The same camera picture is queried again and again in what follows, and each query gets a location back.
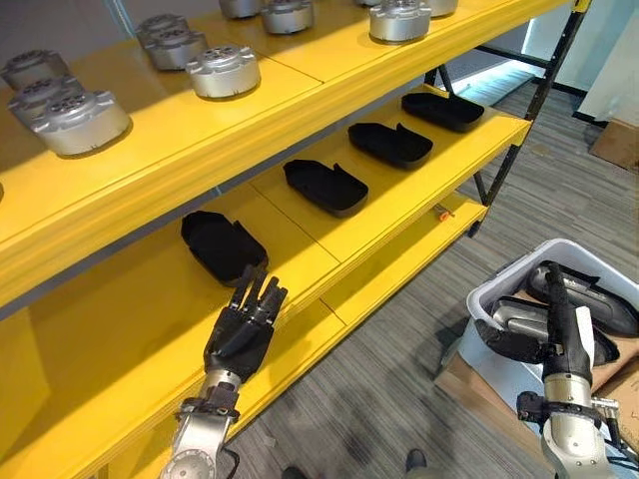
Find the shoe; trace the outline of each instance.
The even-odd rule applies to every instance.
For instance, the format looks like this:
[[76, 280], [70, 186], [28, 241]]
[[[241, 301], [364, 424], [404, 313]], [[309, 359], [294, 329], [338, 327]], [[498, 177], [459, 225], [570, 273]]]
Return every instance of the shoe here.
[[282, 473], [282, 479], [309, 479], [304, 472], [296, 466], [289, 466]]
[[426, 456], [421, 449], [411, 449], [406, 456], [406, 472], [417, 467], [426, 467]]

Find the yellow shelf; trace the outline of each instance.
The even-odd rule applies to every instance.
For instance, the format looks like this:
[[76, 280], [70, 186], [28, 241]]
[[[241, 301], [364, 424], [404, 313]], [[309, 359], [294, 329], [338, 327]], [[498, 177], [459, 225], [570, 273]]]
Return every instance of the yellow shelf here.
[[[454, 217], [440, 222], [437, 214], [427, 212], [324, 294], [321, 301], [309, 306], [303, 313], [304, 319], [296, 318], [282, 332], [278, 331], [265, 360], [265, 367], [241, 390], [239, 410], [242, 416], [232, 429], [231, 436], [250, 423], [281, 392], [486, 212], [485, 207], [457, 194], [446, 198], [442, 204], [453, 212]], [[319, 330], [320, 324], [326, 329]], [[284, 339], [288, 334], [292, 345], [290, 350], [286, 346], [289, 340]], [[284, 352], [280, 352], [281, 347], [285, 349]], [[271, 361], [272, 357], [277, 358], [275, 362]], [[108, 479], [157, 478], [170, 458], [169, 445], [175, 429], [175, 419], [168, 417], [153, 430], [147, 431], [109, 464]]]
[[[368, 9], [343, 0], [314, 2], [315, 24], [294, 35], [269, 35], [259, 17], [229, 21], [220, 13], [194, 25], [317, 78], [345, 100], [365, 105], [451, 58], [491, 40], [565, 0], [460, 0], [453, 15], [432, 19], [428, 34], [405, 45], [383, 45], [368, 36]], [[367, 102], [355, 98], [364, 94]]]
[[[462, 0], [403, 46], [372, 43], [365, 11], [317, 2], [316, 25], [268, 36], [258, 20], [195, 21], [210, 43], [247, 41], [262, 84], [205, 102], [185, 74], [158, 73], [135, 41], [76, 62], [90, 89], [113, 91], [134, 121], [121, 143], [61, 160], [0, 111], [0, 305], [162, 213], [245, 171], [430, 68], [566, 0]], [[0, 102], [10, 92], [0, 92]]]
[[349, 328], [359, 324], [486, 213], [486, 207], [458, 194], [441, 205], [454, 217], [440, 222], [438, 213], [427, 212], [323, 294], [321, 301]]
[[[439, 92], [430, 87], [414, 91]], [[407, 172], [373, 159], [353, 147], [346, 128], [311, 145], [295, 158], [318, 160], [332, 167], [338, 163], [368, 185], [364, 209], [348, 219], [337, 219], [304, 200], [286, 182], [282, 167], [275, 167], [251, 181], [252, 185], [284, 214], [340, 261], [353, 268], [376, 248], [432, 208], [474, 172], [511, 144], [520, 144], [529, 122], [486, 108], [481, 123], [469, 134], [449, 132], [400, 108], [393, 100], [360, 120], [391, 127], [401, 122], [434, 142], [430, 159]]]
[[[270, 272], [292, 292], [287, 308], [336, 265], [250, 185], [206, 208], [265, 246]], [[0, 478], [86, 479], [171, 414], [203, 377], [204, 344], [231, 292], [175, 222], [1, 321]], [[278, 370], [274, 356], [263, 376]]]

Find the shelf post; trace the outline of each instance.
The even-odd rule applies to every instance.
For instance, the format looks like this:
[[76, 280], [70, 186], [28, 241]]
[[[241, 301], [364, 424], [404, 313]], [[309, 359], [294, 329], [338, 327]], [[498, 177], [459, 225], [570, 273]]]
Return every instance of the shelf post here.
[[[546, 68], [546, 71], [544, 72], [543, 78], [539, 82], [539, 85], [537, 86], [537, 89], [535, 90], [535, 93], [532, 96], [532, 99], [530, 100], [530, 104], [528, 105], [528, 110], [526, 111], [526, 115], [524, 116], [524, 119], [530, 121], [532, 125], [530, 126], [530, 129], [528, 129], [528, 132], [526, 133], [526, 136], [524, 137], [521, 145], [525, 143], [526, 139], [528, 138], [528, 135], [530, 134], [530, 131], [532, 130], [532, 127], [534, 127], [534, 123], [537, 119], [537, 116], [539, 115], [539, 112], [541, 111], [541, 107], [543, 107], [543, 104], [546, 101], [546, 97], [548, 96], [548, 93], [550, 92], [550, 89], [552, 88], [555, 78], [557, 77], [557, 74], [559, 73], [559, 69], [561, 68], [561, 65], [566, 59], [566, 55], [568, 54], [568, 51], [570, 50], [570, 46], [572, 45], [572, 42], [575, 39], [577, 31], [579, 30], [579, 26], [581, 25], [581, 22], [583, 21], [584, 15], [585, 15], [585, 10], [573, 11], [570, 14], [570, 17], [568, 18], [568, 21], [566, 22], [566, 25], [563, 31], [561, 32], [561, 37], [559, 38], [559, 42], [557, 42], [555, 50], [554, 52], [552, 52], [552, 56], [550, 57], [550, 60], [548, 61], [548, 66]], [[488, 193], [485, 196], [485, 201], [484, 199], [482, 199], [481, 201], [486, 207], [490, 208], [490, 206], [494, 202], [495, 198], [497, 197], [497, 194], [499, 193], [499, 190], [501, 189], [501, 186], [506, 180], [506, 177], [508, 176], [508, 173], [510, 172], [510, 169], [512, 168], [512, 165], [514, 164], [517, 158], [517, 155], [519, 154], [520, 151], [521, 151], [521, 146], [519, 145], [512, 145], [508, 149], [508, 153], [506, 154], [506, 157], [503, 159], [503, 162], [501, 163], [501, 166], [499, 167], [499, 171], [497, 172], [497, 175], [495, 176], [495, 179], [490, 185], [490, 189], [488, 190]], [[475, 177], [475, 182], [477, 183], [477, 188], [480, 189], [480, 182], [477, 180], [477, 177]], [[479, 228], [481, 227], [482, 222], [483, 220], [481, 222], [475, 223], [470, 228], [470, 230], [468, 231], [468, 235], [471, 238], [477, 233], [477, 231], [479, 231]]]

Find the white wall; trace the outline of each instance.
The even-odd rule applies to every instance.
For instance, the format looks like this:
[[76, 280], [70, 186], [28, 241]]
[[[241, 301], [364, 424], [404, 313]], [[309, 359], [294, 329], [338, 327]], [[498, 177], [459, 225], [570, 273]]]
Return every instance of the white wall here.
[[584, 98], [579, 112], [639, 126], [639, 13], [635, 12]]
[[[134, 24], [158, 13], [197, 17], [219, 8], [217, 0], [124, 2]], [[0, 65], [34, 48], [72, 62], [124, 39], [102, 0], [0, 0]]]
[[[593, 0], [556, 82], [588, 91], [638, 3]], [[523, 53], [549, 59], [569, 15], [566, 4], [532, 20]]]

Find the white storage container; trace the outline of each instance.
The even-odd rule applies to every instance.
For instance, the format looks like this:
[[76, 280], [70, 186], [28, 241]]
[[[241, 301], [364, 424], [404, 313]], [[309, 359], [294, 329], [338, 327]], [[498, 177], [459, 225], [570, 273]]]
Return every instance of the white storage container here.
[[[500, 328], [489, 313], [492, 304], [503, 295], [520, 290], [528, 273], [544, 260], [554, 260], [586, 274], [599, 276], [597, 285], [619, 294], [634, 307], [639, 308], [639, 285], [568, 239], [551, 239], [544, 242], [533, 252], [504, 267], [489, 281], [474, 289], [466, 300], [472, 318], [457, 344], [457, 352], [513, 410], [516, 410], [517, 395], [520, 392], [534, 391], [543, 395], [542, 367], [513, 361], [494, 353], [479, 337], [475, 321], [483, 319], [488, 324]], [[537, 432], [536, 426], [529, 425]], [[605, 425], [602, 429], [607, 435]], [[625, 472], [621, 471], [615, 468], [619, 477], [626, 477]]]

